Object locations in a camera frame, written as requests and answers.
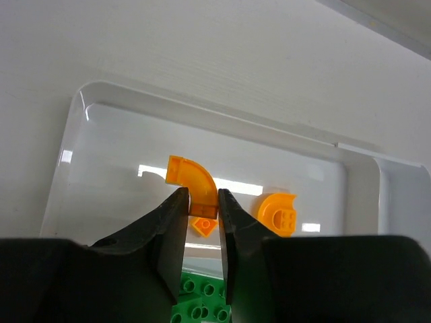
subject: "lego stud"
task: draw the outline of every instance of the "lego stud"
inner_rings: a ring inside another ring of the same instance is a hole
[[[287,210],[278,210],[275,212],[272,219],[274,227],[282,231],[292,231],[295,227],[292,224],[295,223],[294,213]]]
[[[217,227],[218,221],[213,219],[204,219],[202,217],[196,217],[191,222],[191,226],[204,238],[208,238],[211,232]]]
[[[211,285],[210,283],[206,283],[203,286],[203,294],[205,296],[211,296],[214,294],[214,291],[216,291],[216,289],[214,288],[213,285]]]
[[[172,315],[172,317],[170,319],[170,323],[181,323],[182,319],[183,319],[183,317],[181,316],[181,314],[176,313],[176,314]]]
[[[208,308],[205,306],[205,304],[202,304],[201,310],[202,310],[201,318],[206,318],[209,314],[209,311],[208,311]]]
[[[186,277],[181,281],[181,290],[186,293],[191,293],[195,290],[195,283],[189,277]]]
[[[192,306],[189,310],[189,315],[194,320],[201,318],[201,314],[202,314],[202,309],[199,307]]]
[[[218,322],[225,322],[229,317],[229,313],[224,308],[218,308],[215,310],[214,316]]]

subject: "clear plastic tray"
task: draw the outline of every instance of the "clear plastic tray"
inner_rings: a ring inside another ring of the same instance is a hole
[[[163,179],[169,155],[200,163],[252,215],[262,194],[297,194],[294,236],[407,234],[431,250],[430,177],[420,164],[105,82],[72,101],[41,236],[92,244],[145,215],[176,189]],[[189,228],[185,255],[220,259],[218,230],[202,238]]]

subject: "small orange lego piece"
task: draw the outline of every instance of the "small orange lego piece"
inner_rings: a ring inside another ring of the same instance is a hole
[[[290,237],[296,229],[295,194],[269,195],[259,207],[257,219],[275,234]]]
[[[169,156],[166,183],[189,188],[191,197],[189,215],[217,219],[217,187],[204,167],[193,160]]]
[[[217,224],[217,220],[204,219],[202,217],[197,217],[191,222],[193,229],[205,238],[208,238],[211,235],[211,232],[217,227]]]

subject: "green lego plate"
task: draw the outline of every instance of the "green lego plate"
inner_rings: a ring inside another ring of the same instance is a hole
[[[221,279],[183,272],[178,304],[172,307],[171,323],[227,323],[230,306],[226,305]]]

